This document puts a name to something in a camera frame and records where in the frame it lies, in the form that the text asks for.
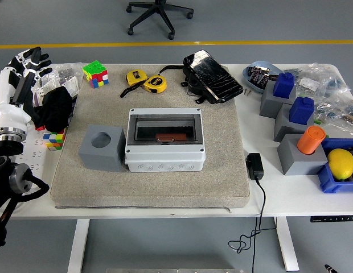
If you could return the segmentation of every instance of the gray floor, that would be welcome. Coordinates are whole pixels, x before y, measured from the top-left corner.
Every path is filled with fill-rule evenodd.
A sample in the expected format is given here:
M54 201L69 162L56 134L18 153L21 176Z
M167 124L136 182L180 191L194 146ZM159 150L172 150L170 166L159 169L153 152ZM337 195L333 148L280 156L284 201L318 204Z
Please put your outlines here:
M353 40L353 0L170 0L195 9L192 20L170 12L174 42L254 40ZM141 14L125 12L127 1L0 0L0 45L170 42L162 19L153 15L127 35ZM181 63L206 49L220 63L329 63L353 92L353 44L166 45L139 47L43 48L53 63ZM0 49L0 71L24 49ZM311 224L288 219L304 273L324 273L325 263L353 272L353 222ZM228 268L249 272L252 251L234 253L230 239L250 233L252 218L93 220L84 272L107 268ZM264 226L272 226L271 218ZM0 249L0 272L66 272L74 220L13 220ZM257 238L256 272L285 272L274 231Z

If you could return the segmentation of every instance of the orange cylinder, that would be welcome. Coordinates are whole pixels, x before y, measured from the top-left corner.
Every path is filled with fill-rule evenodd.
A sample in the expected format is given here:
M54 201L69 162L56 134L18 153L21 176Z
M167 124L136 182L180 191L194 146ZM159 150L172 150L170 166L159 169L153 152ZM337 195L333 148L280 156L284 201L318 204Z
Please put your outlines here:
M318 126L310 126L304 132L303 136L297 143L297 148L303 154L311 155L320 143L325 139L326 132Z

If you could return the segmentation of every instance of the plastic bag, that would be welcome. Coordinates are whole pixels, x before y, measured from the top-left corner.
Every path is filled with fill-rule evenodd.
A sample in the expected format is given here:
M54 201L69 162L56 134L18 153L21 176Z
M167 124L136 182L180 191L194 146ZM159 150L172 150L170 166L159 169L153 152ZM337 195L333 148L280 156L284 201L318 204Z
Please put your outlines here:
M32 88L35 106L41 106L43 97L57 87L64 86L72 98L78 95L83 80L83 63L52 64L52 72L44 75Z
M353 136L353 100L342 94L334 94L315 104L314 118L322 127L334 126Z
M310 97L315 102L350 91L336 67L331 64L313 63L285 72L294 75L297 96Z

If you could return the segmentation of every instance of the rubik's cube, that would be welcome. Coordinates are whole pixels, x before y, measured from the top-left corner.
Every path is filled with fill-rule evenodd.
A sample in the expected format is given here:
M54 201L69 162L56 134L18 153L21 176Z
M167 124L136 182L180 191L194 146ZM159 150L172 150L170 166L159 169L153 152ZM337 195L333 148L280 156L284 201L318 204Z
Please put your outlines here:
M42 140L45 142L46 147L50 151L61 150L63 148L66 133L67 128L65 128L59 133L46 132L44 133Z
M107 69L99 62L94 61L83 67L83 72L92 88L98 88L108 83Z

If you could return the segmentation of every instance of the yellow floor line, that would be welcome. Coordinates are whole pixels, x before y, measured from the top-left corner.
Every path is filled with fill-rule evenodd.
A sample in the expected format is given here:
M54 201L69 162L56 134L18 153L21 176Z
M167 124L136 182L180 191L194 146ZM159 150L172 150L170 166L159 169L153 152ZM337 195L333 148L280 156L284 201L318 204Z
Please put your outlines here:
M64 43L64 44L0 44L0 49L80 48L80 47L164 47L164 46L262 46L304 44L353 44L353 40L260 40L260 41L201 41L201 42L120 42L120 43Z

